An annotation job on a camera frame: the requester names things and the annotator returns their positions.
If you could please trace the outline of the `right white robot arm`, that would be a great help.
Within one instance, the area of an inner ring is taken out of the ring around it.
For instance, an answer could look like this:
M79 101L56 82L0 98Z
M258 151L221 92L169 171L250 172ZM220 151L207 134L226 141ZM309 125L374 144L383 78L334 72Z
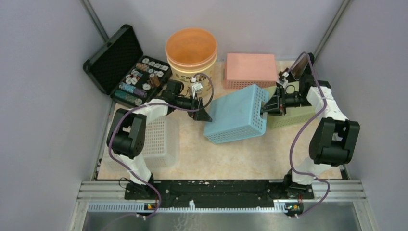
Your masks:
M359 123L349 120L341 112L328 81L315 80L311 75L302 77L298 90L293 93L278 86L260 113L283 116L287 108L308 106L314 108L313 119L317 118L319 124L309 144L309 156L284 177L282 192L288 198L305 192L321 173L349 163L360 131Z

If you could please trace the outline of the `white perforated plastic basket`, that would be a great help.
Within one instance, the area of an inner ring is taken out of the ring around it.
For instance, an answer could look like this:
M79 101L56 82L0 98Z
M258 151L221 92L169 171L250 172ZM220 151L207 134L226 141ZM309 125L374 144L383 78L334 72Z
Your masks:
M176 119L164 116L146 127L144 148L141 152L150 171L170 169L179 160L179 124Z

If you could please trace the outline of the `green plastic basket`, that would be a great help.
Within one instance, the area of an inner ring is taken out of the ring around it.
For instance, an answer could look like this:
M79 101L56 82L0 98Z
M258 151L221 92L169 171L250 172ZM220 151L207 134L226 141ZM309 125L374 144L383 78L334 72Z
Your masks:
M311 106L287 108L286 114L283 116L268 115L267 128L277 129L291 126L294 124L305 123L314 115L315 111L314 108Z

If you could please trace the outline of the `blue plastic basket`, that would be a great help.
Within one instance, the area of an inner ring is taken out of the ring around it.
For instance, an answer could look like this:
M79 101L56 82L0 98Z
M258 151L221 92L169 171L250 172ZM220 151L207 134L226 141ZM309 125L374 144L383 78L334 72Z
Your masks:
M209 109L211 122L206 122L203 136L213 144L259 137L265 134L267 114L261 113L269 92L256 84L214 100Z

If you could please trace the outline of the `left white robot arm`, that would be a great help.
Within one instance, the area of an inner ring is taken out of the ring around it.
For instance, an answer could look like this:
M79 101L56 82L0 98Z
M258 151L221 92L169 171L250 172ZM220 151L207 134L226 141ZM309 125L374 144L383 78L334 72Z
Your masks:
M130 180L137 184L136 193L143 199L154 193L150 182L153 175L141 154L147 125L175 110L187 112L195 121L212 121L202 98L181 96L183 87L182 82L170 80L156 98L133 109L118 109L114 114L106 140L108 154L128 171Z

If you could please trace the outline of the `pink plastic basket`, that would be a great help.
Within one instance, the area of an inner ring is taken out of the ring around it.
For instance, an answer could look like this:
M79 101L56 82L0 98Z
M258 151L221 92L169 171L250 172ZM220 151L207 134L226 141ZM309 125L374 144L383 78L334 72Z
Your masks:
M278 71L274 54L228 53L224 64L223 87L239 90L256 84L275 86Z

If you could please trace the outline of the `orange capybara bucket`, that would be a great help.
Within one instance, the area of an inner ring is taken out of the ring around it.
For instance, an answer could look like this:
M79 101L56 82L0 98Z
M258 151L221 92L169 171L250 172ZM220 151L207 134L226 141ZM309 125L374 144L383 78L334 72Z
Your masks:
M190 88L195 78L203 86L198 90L199 96L211 92L207 75L215 74L217 60L217 40L209 31L202 28L186 28L175 32L166 41L167 62L172 70L172 79L181 81Z

